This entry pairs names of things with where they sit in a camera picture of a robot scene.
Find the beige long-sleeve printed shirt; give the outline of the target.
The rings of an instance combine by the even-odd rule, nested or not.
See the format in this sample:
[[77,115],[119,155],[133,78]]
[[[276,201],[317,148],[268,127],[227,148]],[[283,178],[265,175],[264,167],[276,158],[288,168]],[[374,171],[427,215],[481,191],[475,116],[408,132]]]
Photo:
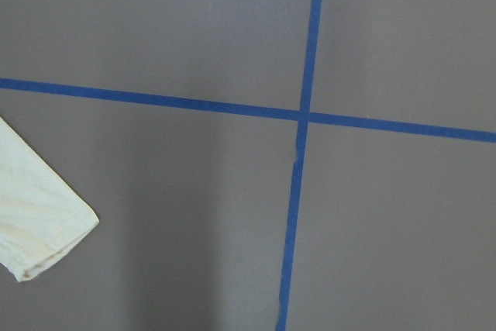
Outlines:
[[94,210],[1,121],[1,265],[30,281],[70,253],[97,225]]

